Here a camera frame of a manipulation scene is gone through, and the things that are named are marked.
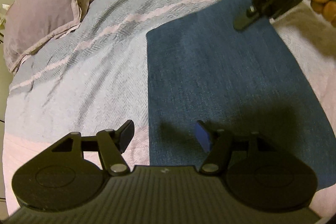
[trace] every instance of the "screw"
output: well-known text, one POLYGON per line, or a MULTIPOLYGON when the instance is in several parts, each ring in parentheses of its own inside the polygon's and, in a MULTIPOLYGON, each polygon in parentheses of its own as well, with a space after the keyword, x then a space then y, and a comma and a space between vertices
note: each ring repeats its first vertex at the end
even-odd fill
POLYGON ((124 164, 113 164, 111 170, 115 173, 122 173, 127 170, 127 166, 124 164))
POLYGON ((214 173, 219 170, 219 167, 217 164, 204 164, 202 170, 207 173, 214 173))

